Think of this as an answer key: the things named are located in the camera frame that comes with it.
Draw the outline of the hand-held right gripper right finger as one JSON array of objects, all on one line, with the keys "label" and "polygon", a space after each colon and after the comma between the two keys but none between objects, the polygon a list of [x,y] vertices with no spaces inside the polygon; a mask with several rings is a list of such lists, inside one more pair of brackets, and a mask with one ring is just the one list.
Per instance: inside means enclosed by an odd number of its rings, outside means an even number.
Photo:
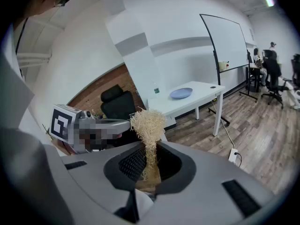
[{"label": "hand-held right gripper right finger", "polygon": [[172,142],[159,142],[163,181],[142,225],[237,225],[274,194],[226,158]]}]

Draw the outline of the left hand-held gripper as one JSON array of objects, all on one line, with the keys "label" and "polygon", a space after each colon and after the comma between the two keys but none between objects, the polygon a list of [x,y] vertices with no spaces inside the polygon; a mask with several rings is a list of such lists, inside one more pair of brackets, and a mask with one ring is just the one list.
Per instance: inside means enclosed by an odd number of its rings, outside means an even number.
[{"label": "left hand-held gripper", "polygon": [[69,144],[76,154],[83,154],[101,150],[86,150],[84,143],[79,138],[81,130],[95,129],[100,131],[101,135],[119,135],[130,128],[131,125],[128,120],[98,120],[89,111],[80,110],[68,105],[54,105],[50,135]]}]

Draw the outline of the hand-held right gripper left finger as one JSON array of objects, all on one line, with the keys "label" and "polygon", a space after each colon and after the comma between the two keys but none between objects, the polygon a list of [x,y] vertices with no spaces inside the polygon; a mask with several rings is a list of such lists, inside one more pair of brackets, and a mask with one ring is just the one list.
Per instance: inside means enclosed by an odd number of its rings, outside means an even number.
[{"label": "hand-held right gripper left finger", "polygon": [[72,222],[140,220],[135,195],[135,184],[144,169],[140,142],[65,157],[51,146],[45,152]]}]

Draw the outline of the straw fibre bundle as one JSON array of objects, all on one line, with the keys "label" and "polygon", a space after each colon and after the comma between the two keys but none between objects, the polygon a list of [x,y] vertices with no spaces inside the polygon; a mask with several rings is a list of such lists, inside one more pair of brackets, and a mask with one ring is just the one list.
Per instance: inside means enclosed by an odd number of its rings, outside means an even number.
[{"label": "straw fibre bundle", "polygon": [[140,110],[130,115],[131,130],[144,144],[146,167],[142,172],[143,181],[151,188],[161,182],[158,159],[157,142],[164,133],[166,117],[157,110]]}]

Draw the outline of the big blue plate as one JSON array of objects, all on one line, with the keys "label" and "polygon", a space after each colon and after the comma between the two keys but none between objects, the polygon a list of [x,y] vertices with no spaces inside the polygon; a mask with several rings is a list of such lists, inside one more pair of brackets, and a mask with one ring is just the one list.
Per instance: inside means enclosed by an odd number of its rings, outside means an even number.
[{"label": "big blue plate", "polygon": [[172,99],[184,99],[189,97],[193,92],[192,88],[180,88],[170,93]]}]

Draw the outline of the person's left forearm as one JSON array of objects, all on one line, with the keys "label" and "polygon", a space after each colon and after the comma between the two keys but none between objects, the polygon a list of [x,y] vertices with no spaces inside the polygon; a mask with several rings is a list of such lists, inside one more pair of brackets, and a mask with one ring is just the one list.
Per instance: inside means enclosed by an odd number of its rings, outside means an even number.
[{"label": "person's left forearm", "polygon": [[51,143],[58,149],[58,151],[62,152],[64,155],[70,156],[76,154],[69,144],[61,140],[54,139],[51,141]]}]

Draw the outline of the person's left hand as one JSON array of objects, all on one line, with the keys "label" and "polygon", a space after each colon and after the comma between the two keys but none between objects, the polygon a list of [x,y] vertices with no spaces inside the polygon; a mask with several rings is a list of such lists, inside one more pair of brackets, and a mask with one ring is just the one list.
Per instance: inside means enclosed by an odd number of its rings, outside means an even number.
[{"label": "person's left hand", "polygon": [[109,134],[107,130],[85,129],[79,134],[80,141],[84,143],[88,151],[103,150],[114,147],[116,140],[122,137],[121,134]]}]

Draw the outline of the black high-back office chair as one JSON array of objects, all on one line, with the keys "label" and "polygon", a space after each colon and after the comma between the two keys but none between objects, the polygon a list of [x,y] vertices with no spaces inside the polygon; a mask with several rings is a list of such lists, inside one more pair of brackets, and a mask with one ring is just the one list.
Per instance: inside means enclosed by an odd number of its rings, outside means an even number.
[{"label": "black high-back office chair", "polygon": [[[137,112],[132,93],[123,91],[118,84],[105,90],[101,94],[101,101],[101,111],[108,119],[130,120],[130,115]],[[137,141],[139,139],[136,132],[129,129],[115,141],[114,147]]]}]

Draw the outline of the white power strip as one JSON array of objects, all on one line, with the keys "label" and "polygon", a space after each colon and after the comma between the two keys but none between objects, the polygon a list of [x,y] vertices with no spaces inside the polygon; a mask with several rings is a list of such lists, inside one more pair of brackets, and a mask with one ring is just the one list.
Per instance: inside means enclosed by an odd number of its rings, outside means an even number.
[{"label": "white power strip", "polygon": [[228,158],[229,162],[236,164],[236,159],[239,155],[240,154],[239,154],[238,150],[232,148],[230,151],[230,154],[229,154],[229,158]]}]

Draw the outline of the clear water bottle green label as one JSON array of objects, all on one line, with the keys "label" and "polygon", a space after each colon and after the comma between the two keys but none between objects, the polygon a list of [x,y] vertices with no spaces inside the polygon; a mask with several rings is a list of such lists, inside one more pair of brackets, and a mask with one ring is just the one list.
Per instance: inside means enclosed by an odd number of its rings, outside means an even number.
[{"label": "clear water bottle green label", "polygon": [[160,94],[159,85],[155,81],[152,82],[152,85],[153,85],[152,87],[153,87],[153,92],[154,92],[153,97],[157,98]]}]

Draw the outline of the white desk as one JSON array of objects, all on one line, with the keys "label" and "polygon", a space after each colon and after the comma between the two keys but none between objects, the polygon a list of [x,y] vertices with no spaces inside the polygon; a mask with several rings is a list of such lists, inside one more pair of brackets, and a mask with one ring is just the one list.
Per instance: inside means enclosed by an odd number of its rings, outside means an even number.
[{"label": "white desk", "polygon": [[[170,93],[180,88],[192,88],[193,92],[184,99],[170,98]],[[176,117],[191,110],[195,111],[195,118],[199,119],[199,107],[216,98],[216,116],[212,134],[217,136],[222,114],[224,91],[225,87],[221,85],[191,81],[172,88],[170,91],[160,93],[158,97],[148,98],[148,108],[160,111],[166,117],[165,127],[169,127],[176,124]]]}]

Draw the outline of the person's white shirt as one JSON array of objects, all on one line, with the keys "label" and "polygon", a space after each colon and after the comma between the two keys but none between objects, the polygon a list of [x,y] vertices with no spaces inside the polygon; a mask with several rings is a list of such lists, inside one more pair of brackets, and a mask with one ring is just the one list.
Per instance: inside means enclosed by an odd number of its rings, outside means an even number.
[{"label": "person's white shirt", "polygon": [[6,132],[12,129],[35,137],[42,144],[51,145],[60,157],[65,157],[66,154],[51,143],[30,112],[33,97],[33,92],[21,76],[15,53],[13,25],[10,24],[0,41],[0,153],[12,147],[14,136]]}]

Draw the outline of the wooden high table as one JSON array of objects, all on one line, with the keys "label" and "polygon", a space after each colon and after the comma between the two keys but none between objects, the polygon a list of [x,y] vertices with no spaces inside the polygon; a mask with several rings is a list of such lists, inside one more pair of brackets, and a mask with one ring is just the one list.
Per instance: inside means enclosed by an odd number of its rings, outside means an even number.
[{"label": "wooden high table", "polygon": [[248,80],[250,80],[250,92],[261,92],[261,70],[262,68],[257,67],[254,63],[250,63],[250,66],[246,66],[246,89],[248,89]]}]

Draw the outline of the black swivel office chair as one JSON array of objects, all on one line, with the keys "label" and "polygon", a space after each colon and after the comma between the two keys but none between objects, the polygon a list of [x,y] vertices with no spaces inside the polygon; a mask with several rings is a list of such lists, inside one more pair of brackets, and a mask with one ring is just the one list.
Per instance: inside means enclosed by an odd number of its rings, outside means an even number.
[{"label": "black swivel office chair", "polygon": [[279,85],[279,78],[278,78],[278,82],[275,85],[273,85],[271,83],[271,80],[266,81],[266,88],[268,89],[269,93],[261,94],[261,98],[263,98],[264,96],[270,97],[270,99],[268,101],[268,105],[271,104],[273,99],[276,99],[281,104],[281,109],[283,109],[284,108],[283,100],[282,100],[282,97],[279,94],[279,92],[288,91],[288,87],[286,86],[287,81],[289,81],[289,80],[284,79],[284,84],[283,85]]},{"label": "black swivel office chair", "polygon": [[300,90],[300,54],[294,54],[291,59],[292,64],[292,83],[295,90]]}]

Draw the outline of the whiteboard on black stand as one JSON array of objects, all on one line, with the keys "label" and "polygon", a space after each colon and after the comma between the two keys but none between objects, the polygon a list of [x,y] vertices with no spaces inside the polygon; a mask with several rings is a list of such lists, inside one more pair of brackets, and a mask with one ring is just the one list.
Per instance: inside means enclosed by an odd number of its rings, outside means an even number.
[{"label": "whiteboard on black stand", "polygon": [[[248,49],[239,23],[219,16],[200,14],[209,34],[216,63],[218,85],[224,86],[225,95],[246,84]],[[219,72],[219,61],[229,61],[229,69]]]}]

